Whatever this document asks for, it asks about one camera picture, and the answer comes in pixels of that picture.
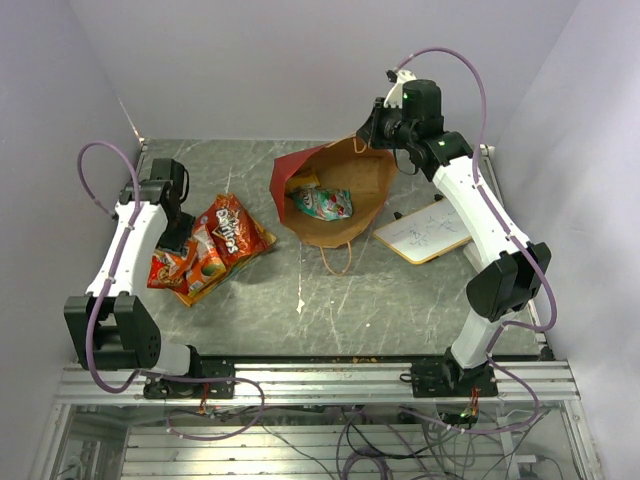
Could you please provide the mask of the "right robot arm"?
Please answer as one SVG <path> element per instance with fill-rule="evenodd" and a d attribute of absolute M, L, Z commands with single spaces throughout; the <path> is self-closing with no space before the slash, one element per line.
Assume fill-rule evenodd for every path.
<path fill-rule="evenodd" d="M 486 368 L 501 327 L 538 293 L 551 251 L 545 243 L 532 243 L 508 217 L 468 142 L 445 129 L 437 84 L 408 70 L 390 77 L 392 88 L 375 100 L 357 137 L 374 149 L 406 151 L 415 171 L 452 204 L 478 251 L 481 269 L 466 286 L 469 315 L 440 373 L 442 387 L 459 396 Z"/>

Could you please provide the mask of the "white whiteboard stand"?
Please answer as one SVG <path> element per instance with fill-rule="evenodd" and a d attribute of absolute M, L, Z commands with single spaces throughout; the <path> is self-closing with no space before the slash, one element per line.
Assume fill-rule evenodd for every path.
<path fill-rule="evenodd" d="M 473 241 L 470 241 L 465 245 L 463 248 L 463 254 L 476 272 L 480 272 L 484 269 L 479 250 Z"/>

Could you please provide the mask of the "red paper bag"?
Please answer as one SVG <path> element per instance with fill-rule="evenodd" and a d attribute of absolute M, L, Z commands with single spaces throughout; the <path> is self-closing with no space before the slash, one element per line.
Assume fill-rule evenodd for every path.
<path fill-rule="evenodd" d="M 274 160 L 270 193 L 279 220 L 298 239 L 319 249 L 352 242 L 382 210 L 396 176 L 392 154 L 355 137 Z"/>

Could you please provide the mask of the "aluminium rail frame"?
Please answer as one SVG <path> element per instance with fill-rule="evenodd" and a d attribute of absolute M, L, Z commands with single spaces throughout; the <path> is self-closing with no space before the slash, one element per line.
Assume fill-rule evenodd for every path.
<path fill-rule="evenodd" d="M 374 363 L 341 362 L 336 358 L 326 363 L 242 363 L 232 359 L 223 365 L 233 365 L 246 385 L 230 381 L 216 390 L 207 402 L 213 406 L 305 406 L 305 405 L 422 405 L 429 403 L 467 404 L 470 393 L 459 396 L 432 393 L 420 397 L 407 378 L 408 363 L 398 360 Z M 110 394 L 100 389 L 89 372 L 77 364 L 64 368 L 54 396 L 44 433 L 39 443 L 33 479 L 47 479 L 53 474 L 58 451 L 70 428 L 77 406 L 134 407 L 195 407 L 201 402 L 198 394 L 175 398 L 147 398 L 143 394 L 149 382 L 137 377 L 123 393 Z M 602 479 L 604 470 L 596 446 L 584 418 L 584 410 L 571 368 L 566 361 L 523 361 L 500 356 L 490 384 L 496 395 L 482 398 L 482 404 L 509 402 L 559 402 L 568 411 L 570 439 L 582 463 L 582 477 Z"/>

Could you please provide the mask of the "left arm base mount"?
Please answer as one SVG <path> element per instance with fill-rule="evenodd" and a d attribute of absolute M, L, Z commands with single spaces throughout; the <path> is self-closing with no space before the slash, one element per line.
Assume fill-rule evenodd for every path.
<path fill-rule="evenodd" d="M 143 388 L 146 400 L 232 399 L 235 390 L 235 368 L 230 360 L 202 357 L 200 366 L 183 377 L 183 381 L 167 376 L 148 378 Z"/>

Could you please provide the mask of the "teal snack packet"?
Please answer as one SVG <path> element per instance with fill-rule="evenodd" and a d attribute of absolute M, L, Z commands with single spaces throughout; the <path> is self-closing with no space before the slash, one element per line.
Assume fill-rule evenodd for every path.
<path fill-rule="evenodd" d="M 290 195 L 294 205 L 304 214 L 322 221 L 348 219 L 353 214 L 349 190 L 312 188 Z"/>

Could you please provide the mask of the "orange cheetos snack bag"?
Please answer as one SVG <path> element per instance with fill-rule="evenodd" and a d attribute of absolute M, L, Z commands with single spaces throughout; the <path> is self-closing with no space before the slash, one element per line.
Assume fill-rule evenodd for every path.
<path fill-rule="evenodd" d="M 196 228 L 188 240 L 187 253 L 166 253 L 171 288 L 194 297 L 214 280 L 226 273 L 211 233 L 205 225 Z"/>

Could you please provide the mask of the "red doritos bag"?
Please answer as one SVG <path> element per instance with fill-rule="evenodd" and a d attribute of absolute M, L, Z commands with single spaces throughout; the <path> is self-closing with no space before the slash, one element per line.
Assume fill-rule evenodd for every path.
<path fill-rule="evenodd" d="M 195 222 L 204 225 L 227 268 L 267 250 L 268 242 L 249 212 L 233 194 L 218 195 Z"/>

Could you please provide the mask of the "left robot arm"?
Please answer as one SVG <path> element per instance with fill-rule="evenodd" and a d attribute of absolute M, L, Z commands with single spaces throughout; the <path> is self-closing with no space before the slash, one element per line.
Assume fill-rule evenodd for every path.
<path fill-rule="evenodd" d="M 191 363 L 192 349 L 163 338 L 140 295 L 147 289 L 152 255 L 189 252 L 195 217 L 182 210 L 189 192 L 185 167 L 170 158 L 152 161 L 149 178 L 140 182 L 141 210 L 135 209 L 134 187 L 127 184 L 116 204 L 118 225 L 107 256 L 81 296 L 64 305 L 64 318 L 78 360 L 88 369 L 86 338 L 93 331 L 94 367 L 100 371 L 146 370 L 168 374 L 168 384 L 182 397 L 203 387 L 203 371 Z"/>

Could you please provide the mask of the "small whiteboard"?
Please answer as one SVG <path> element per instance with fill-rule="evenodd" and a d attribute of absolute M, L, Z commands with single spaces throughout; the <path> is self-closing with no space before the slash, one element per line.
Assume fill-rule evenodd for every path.
<path fill-rule="evenodd" d="M 378 228 L 374 237 L 412 265 L 465 245 L 471 235 L 451 202 L 442 199 Z"/>

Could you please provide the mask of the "orange honey dijon chip bag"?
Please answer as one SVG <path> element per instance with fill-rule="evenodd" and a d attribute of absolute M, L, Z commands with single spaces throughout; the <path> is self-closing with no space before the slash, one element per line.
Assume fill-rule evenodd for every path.
<path fill-rule="evenodd" d="M 201 301 L 205 296 L 207 296 L 211 291 L 216 289 L 218 286 L 224 284 L 235 275 L 237 275 L 240 271 L 242 271 L 248 264 L 253 262 L 258 256 L 267 253 L 272 249 L 273 245 L 277 242 L 277 237 L 270 231 L 264 230 L 263 237 L 266 240 L 266 250 L 260 253 L 253 254 L 251 256 L 245 257 L 239 260 L 230 270 L 228 270 L 223 276 L 210 282 L 208 285 L 203 287 L 198 293 L 196 293 L 193 297 L 189 297 L 188 295 L 181 294 L 178 292 L 174 293 L 174 296 L 186 307 L 192 307 L 199 301 Z"/>

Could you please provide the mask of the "yellow snack packet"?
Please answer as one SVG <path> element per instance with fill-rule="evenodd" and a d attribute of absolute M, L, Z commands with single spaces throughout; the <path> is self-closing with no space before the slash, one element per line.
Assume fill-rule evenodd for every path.
<path fill-rule="evenodd" d="M 320 185 L 320 180 L 313 169 L 297 172 L 285 182 L 285 194 L 289 195 L 301 189 L 312 189 Z"/>

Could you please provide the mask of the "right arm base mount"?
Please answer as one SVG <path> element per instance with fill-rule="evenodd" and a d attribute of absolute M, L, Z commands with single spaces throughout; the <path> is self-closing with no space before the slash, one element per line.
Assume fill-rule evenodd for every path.
<path fill-rule="evenodd" d="M 462 369 L 451 358 L 428 356 L 411 364 L 408 373 L 399 379 L 409 384 L 414 398 L 471 397 L 476 392 L 479 397 L 496 397 L 494 370 L 487 363 L 472 369 Z"/>

